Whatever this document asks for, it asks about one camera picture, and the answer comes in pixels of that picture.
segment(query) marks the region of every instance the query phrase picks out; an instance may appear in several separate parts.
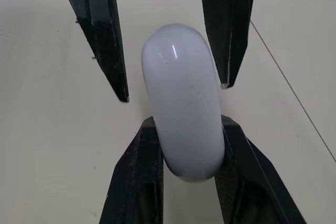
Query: beige surface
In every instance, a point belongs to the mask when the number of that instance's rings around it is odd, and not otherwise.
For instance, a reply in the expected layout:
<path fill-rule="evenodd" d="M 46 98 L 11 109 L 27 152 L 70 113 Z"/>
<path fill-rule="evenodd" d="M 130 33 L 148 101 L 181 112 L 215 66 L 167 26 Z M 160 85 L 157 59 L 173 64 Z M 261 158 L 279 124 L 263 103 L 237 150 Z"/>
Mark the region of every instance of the beige surface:
<path fill-rule="evenodd" d="M 201 0 L 118 7 L 129 104 L 118 102 L 91 59 L 68 0 L 0 0 L 1 223 L 98 223 L 113 168 L 151 115 L 143 43 L 173 22 L 205 35 Z M 223 113 L 273 162 L 307 223 L 334 223 L 335 163 L 253 29 L 235 87 L 220 94 Z M 166 170 L 164 196 L 165 223 L 223 222 L 213 180 L 187 184 Z"/>
<path fill-rule="evenodd" d="M 252 20 L 336 156 L 335 0 L 255 0 Z"/>

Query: white rounded object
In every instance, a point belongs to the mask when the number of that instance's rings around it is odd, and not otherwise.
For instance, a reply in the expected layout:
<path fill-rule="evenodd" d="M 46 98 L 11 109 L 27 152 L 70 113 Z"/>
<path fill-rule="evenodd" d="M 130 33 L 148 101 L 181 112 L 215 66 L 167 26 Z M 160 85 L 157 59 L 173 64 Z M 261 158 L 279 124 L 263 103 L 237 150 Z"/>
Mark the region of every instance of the white rounded object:
<path fill-rule="evenodd" d="M 142 71 L 167 166 L 185 180 L 211 178 L 224 158 L 224 137 L 204 38 L 185 25 L 160 28 L 142 49 Z"/>

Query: white capsule-shaped object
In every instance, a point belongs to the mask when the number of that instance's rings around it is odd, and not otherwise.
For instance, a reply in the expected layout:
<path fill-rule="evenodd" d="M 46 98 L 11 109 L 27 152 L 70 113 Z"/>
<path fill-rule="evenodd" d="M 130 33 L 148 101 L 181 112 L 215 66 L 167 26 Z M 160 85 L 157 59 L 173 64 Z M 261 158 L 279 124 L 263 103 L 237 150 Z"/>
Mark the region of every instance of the white capsule-shaped object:
<path fill-rule="evenodd" d="M 204 38 L 185 25 L 160 28 L 143 46 L 142 71 L 167 166 L 185 180 L 211 178 L 224 158 L 224 138 Z"/>

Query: thin cable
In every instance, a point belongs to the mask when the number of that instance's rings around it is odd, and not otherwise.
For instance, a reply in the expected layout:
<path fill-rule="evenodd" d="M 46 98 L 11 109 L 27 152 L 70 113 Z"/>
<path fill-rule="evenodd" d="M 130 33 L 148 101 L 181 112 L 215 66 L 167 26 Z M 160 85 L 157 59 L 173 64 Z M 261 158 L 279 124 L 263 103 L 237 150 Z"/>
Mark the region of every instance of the thin cable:
<path fill-rule="evenodd" d="M 313 125 L 313 127 L 314 127 L 314 129 L 316 130 L 317 134 L 318 134 L 318 135 L 319 135 L 319 137 L 321 138 L 322 142 L 324 143 L 325 147 L 327 148 L 328 152 L 330 153 L 330 155 L 332 156 L 332 158 L 334 159 L 334 161 L 335 161 L 335 163 L 336 163 L 336 159 L 335 159 L 334 155 L 332 154 L 332 152 L 330 151 L 329 147 L 328 147 L 328 146 L 327 146 L 327 144 L 325 143 L 325 141 L 324 141 L 323 137 L 321 136 L 320 132 L 319 132 L 319 131 L 318 131 L 318 129 L 316 128 L 316 126 L 315 126 L 315 124 L 314 124 L 313 120 L 312 120 L 312 119 L 311 119 L 311 117 L 309 116 L 309 114 L 308 114 L 307 110 L 304 108 L 304 106 L 303 106 L 302 102 L 300 101 L 300 99 L 299 99 L 299 98 L 298 98 L 298 96 L 296 95 L 296 93 L 295 93 L 295 91 L 294 91 L 293 87 L 292 87 L 292 86 L 291 86 L 291 84 L 289 83 L 289 81 L 288 81 L 287 77 L 285 76 L 284 72 L 283 72 L 283 71 L 282 71 L 282 69 L 280 68 L 280 66 L 279 66 L 278 62 L 275 60 L 275 58 L 274 58 L 273 54 L 272 54 L 272 53 L 271 53 L 271 51 L 269 50 L 269 48 L 268 48 L 268 46 L 266 45 L 266 43 L 265 43 L 264 39 L 262 38 L 262 36 L 260 35 L 259 31 L 257 30 L 257 28 L 255 27 L 255 25 L 253 24 L 252 20 L 251 20 L 250 22 L 251 22 L 251 24 L 252 24 L 252 26 L 253 26 L 254 30 L 257 32 L 257 34 L 258 34 L 259 38 L 261 39 L 262 43 L 263 43 L 263 44 L 264 44 L 264 46 L 266 47 L 266 49 L 267 49 L 268 53 L 271 55 L 271 57 L 272 57 L 272 59 L 273 59 L 274 63 L 277 65 L 277 67 L 278 67 L 279 71 L 281 72 L 282 76 L 284 77 L 285 81 L 287 82 L 287 84 L 288 84 L 289 88 L 292 90 L 292 92 L 293 92 L 293 94 L 295 95 L 296 99 L 297 99 L 297 100 L 298 100 L 298 102 L 300 103 L 300 105 L 301 105 L 301 108 L 302 108 L 302 109 L 303 109 L 303 111 L 305 112 L 305 114 L 306 114 L 306 116 L 308 117 L 309 121 L 310 121 L 310 122 L 311 122 L 311 124 Z"/>

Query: white table surface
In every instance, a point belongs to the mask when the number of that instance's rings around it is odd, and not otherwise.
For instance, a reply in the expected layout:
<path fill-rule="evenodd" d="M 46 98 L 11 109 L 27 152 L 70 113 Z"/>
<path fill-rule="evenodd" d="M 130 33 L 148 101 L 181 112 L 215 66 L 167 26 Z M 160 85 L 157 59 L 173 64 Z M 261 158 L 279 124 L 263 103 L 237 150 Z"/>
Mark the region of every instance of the white table surface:
<path fill-rule="evenodd" d="M 255 0 L 252 20 L 336 152 L 332 1 Z M 98 223 L 114 166 L 151 116 L 143 43 L 169 23 L 206 37 L 201 0 L 118 0 L 118 8 L 128 104 L 91 59 L 68 0 L 0 0 L 1 223 Z M 335 223 L 336 164 L 252 26 L 236 84 L 220 97 L 307 223 Z M 223 223 L 213 179 L 164 175 L 164 223 Z"/>

